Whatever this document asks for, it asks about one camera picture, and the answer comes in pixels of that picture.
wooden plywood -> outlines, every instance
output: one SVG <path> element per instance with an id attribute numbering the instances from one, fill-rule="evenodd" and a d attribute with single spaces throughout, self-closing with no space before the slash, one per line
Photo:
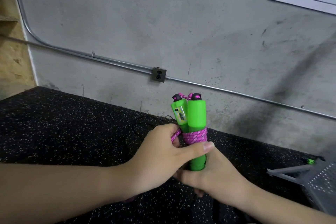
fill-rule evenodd
<path id="1" fill-rule="evenodd" d="M 24 39 L 16 0 L 0 0 L 0 34 Z M 36 86 L 28 47 L 0 37 L 0 79 Z"/>

forearm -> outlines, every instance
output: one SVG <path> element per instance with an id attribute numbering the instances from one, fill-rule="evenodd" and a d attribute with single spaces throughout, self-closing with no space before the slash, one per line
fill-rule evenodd
<path id="1" fill-rule="evenodd" d="M 335 224 L 336 218 L 269 193 L 251 184 L 241 210 L 264 224 Z"/>
<path id="2" fill-rule="evenodd" d="M 127 172 L 123 165 L 0 164 L 0 223 L 55 223 L 127 199 L 136 193 Z"/>

right hand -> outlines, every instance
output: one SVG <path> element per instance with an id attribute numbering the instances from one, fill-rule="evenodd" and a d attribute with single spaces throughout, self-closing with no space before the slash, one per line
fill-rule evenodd
<path id="1" fill-rule="evenodd" d="M 179 169 L 174 177 L 183 184 L 195 188 L 202 196 L 203 190 L 221 203 L 241 208 L 246 204 L 251 183 L 217 149 L 207 154 L 206 165 L 201 171 Z"/>

green jump rope handle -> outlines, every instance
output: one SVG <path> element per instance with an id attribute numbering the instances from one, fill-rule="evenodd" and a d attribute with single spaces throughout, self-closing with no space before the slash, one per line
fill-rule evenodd
<path id="1" fill-rule="evenodd" d="M 188 127 L 189 132 L 203 130 L 206 126 L 206 104 L 200 98 L 188 101 Z M 189 167 L 191 171 L 201 171 L 205 167 L 206 156 L 200 156 L 190 161 Z"/>

left hand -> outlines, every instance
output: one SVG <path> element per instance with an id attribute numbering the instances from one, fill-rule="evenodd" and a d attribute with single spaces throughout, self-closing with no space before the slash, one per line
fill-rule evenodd
<path id="1" fill-rule="evenodd" d="M 179 127 L 165 124 L 151 130 L 133 158 L 126 163 L 134 177 L 137 194 L 159 187 L 183 164 L 214 149 L 213 142 L 200 142 L 179 148 L 176 137 L 171 137 Z"/>

